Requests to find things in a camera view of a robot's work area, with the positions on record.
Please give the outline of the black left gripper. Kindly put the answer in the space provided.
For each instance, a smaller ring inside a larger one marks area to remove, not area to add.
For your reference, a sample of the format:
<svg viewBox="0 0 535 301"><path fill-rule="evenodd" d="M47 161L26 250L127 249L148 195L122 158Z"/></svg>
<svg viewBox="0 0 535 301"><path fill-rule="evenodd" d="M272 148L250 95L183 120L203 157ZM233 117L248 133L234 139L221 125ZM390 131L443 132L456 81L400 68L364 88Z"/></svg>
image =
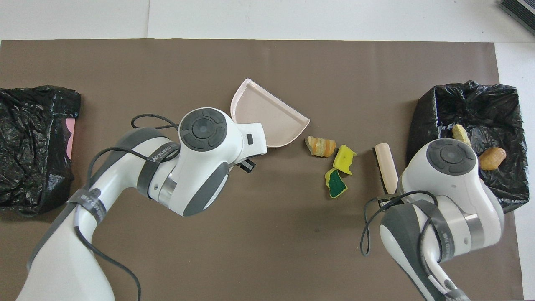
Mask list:
<svg viewBox="0 0 535 301"><path fill-rule="evenodd" d="M249 174L252 173L252 171L256 167L256 164L252 161L251 157L244 158L243 160L236 162L236 165Z"/></svg>

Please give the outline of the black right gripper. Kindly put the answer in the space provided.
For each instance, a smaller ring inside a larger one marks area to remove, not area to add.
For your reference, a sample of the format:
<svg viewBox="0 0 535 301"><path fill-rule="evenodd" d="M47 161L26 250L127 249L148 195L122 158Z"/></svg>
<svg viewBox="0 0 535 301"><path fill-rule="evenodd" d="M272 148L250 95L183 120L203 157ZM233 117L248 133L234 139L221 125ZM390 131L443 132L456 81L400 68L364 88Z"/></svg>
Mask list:
<svg viewBox="0 0 535 301"><path fill-rule="evenodd" d="M392 201L394 201L392 206L404 203L403 199L400 198L399 193L386 194L377 197L378 206L386 206L386 204Z"/></svg>

